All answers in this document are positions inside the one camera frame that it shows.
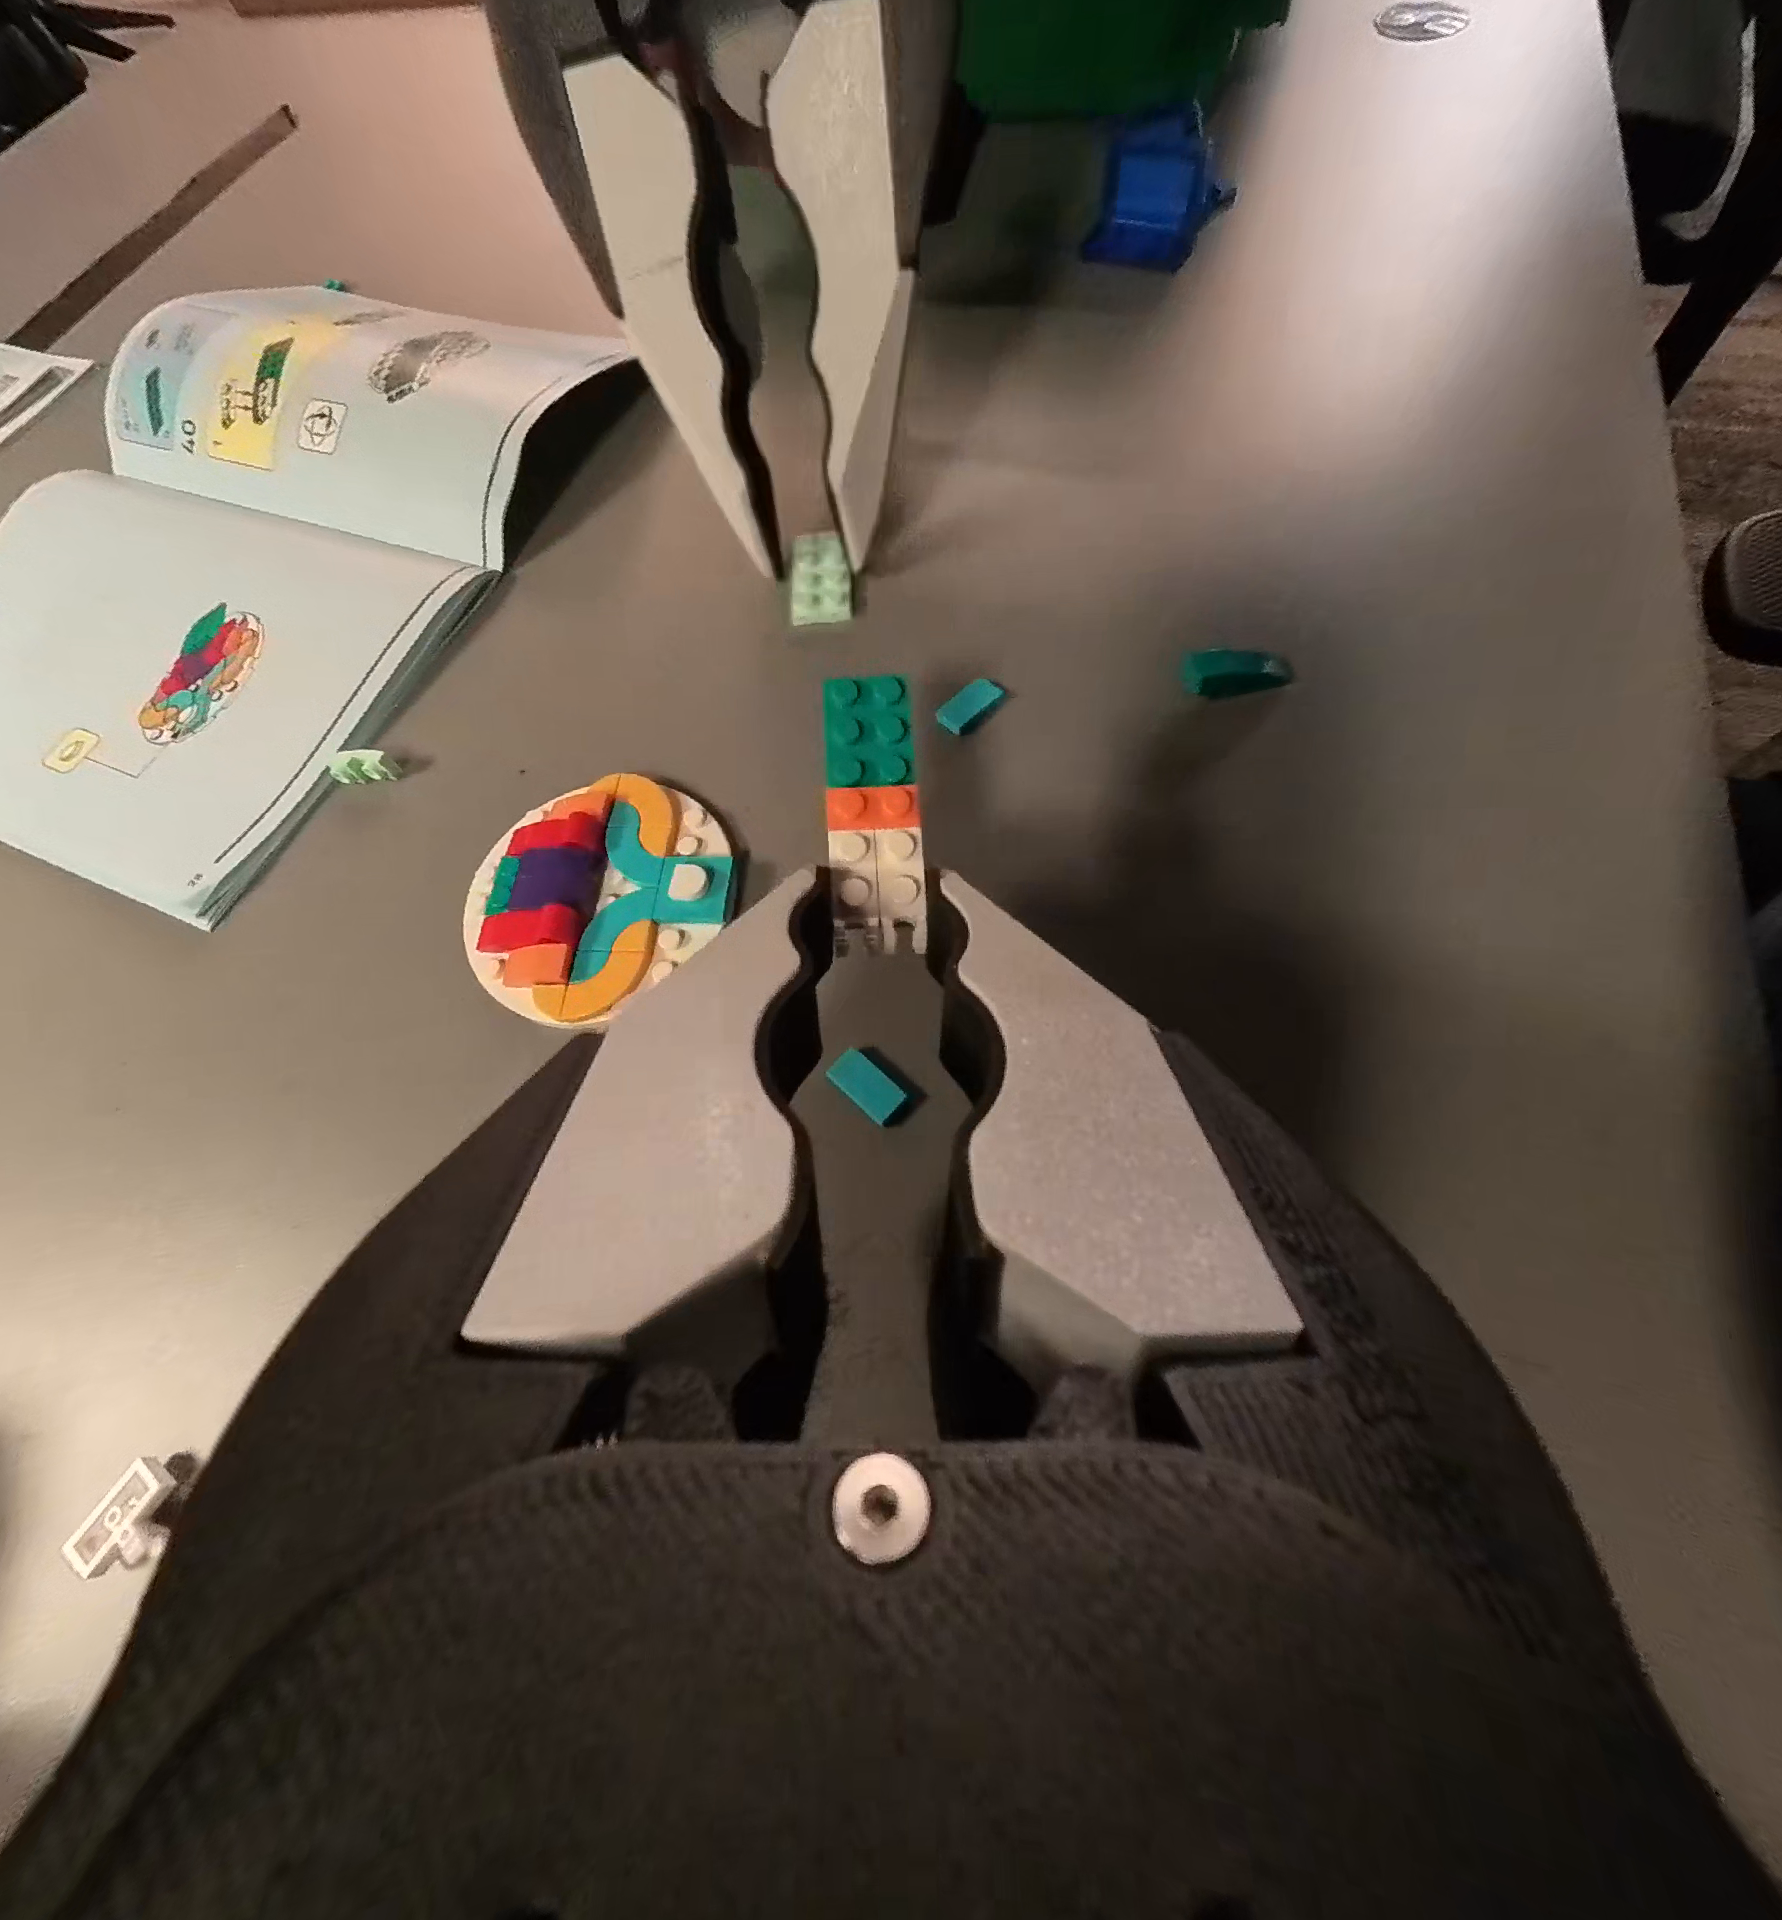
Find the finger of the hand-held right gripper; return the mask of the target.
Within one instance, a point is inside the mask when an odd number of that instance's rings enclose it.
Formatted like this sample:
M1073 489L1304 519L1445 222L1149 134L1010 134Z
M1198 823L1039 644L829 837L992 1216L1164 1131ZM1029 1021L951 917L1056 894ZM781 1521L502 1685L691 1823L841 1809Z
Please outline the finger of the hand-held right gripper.
M726 309L731 188L705 115L621 50L566 66L563 83L623 335L732 538L779 581L753 365Z
M923 24L902 4L811 4L768 76L767 127L811 241L823 481L861 574L885 498L918 275Z

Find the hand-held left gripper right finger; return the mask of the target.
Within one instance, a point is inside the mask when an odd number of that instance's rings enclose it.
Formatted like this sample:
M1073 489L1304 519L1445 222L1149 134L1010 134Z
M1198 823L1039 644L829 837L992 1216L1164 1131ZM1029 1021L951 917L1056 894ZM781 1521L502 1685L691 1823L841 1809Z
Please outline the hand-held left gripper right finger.
M954 872L956 987L1000 1041L967 1137L996 1346L1294 1346L1304 1321L1151 1021Z

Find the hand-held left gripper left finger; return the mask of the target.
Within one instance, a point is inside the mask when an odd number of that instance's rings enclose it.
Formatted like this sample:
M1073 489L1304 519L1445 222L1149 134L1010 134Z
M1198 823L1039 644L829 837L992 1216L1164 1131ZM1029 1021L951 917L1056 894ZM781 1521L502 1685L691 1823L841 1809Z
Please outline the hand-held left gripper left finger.
M763 1353L802 1202L761 1045L804 974L798 869L605 1034L465 1316L511 1353Z

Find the mint green lego plate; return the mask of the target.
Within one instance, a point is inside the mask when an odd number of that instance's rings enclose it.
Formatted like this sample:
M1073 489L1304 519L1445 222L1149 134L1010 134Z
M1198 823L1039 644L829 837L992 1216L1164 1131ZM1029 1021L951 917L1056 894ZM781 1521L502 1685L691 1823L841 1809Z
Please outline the mint green lego plate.
M791 633L841 630L858 619L858 578L836 527L804 531L789 541L781 605Z

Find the teal orange white lego strip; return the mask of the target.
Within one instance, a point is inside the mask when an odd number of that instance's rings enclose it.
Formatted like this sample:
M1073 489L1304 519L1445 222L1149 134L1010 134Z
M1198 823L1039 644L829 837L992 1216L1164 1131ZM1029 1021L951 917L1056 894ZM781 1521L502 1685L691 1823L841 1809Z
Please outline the teal orange white lego strip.
M927 951L927 869L910 683L822 683L823 829L835 953Z

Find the round rainbow lego plate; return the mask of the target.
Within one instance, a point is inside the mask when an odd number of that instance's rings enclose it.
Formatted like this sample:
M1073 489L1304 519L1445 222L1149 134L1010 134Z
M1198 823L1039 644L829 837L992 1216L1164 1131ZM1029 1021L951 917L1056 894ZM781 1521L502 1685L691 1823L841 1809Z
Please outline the round rainbow lego plate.
M596 1034L732 922L740 853L684 789L616 770L527 809L479 859L465 953L507 1010Z

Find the small white lego piece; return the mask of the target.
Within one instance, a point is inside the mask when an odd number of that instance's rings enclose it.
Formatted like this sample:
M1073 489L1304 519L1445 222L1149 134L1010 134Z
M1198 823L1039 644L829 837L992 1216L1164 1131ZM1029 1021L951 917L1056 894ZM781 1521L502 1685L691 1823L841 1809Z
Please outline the small white lego piece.
M198 1451L132 1455L62 1543L62 1563L83 1582L111 1568L151 1565L169 1548L198 1471Z

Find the open lego instruction booklet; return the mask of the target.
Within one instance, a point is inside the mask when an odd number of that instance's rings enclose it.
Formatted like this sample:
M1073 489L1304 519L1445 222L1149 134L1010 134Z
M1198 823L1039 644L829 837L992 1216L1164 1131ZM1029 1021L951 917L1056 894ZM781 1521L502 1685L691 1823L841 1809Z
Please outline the open lego instruction booklet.
M330 285L147 310L111 466L0 523L0 846L217 927L507 574L535 430L635 371Z

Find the blue plastic holder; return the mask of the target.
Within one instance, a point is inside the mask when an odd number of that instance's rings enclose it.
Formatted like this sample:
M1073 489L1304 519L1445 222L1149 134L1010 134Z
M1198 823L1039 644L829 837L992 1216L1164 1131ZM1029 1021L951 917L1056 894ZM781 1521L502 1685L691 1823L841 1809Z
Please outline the blue plastic holder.
M1087 264L1175 275L1201 230L1237 197L1198 101L1125 115L1107 143L1097 221L1078 255Z

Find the green plastic bin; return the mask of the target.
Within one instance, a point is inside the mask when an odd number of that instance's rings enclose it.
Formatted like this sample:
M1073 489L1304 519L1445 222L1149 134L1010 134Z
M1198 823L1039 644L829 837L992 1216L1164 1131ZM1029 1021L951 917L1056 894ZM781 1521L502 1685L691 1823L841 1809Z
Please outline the green plastic bin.
M1000 123L1107 121L1212 101L1290 4L960 4L954 81Z

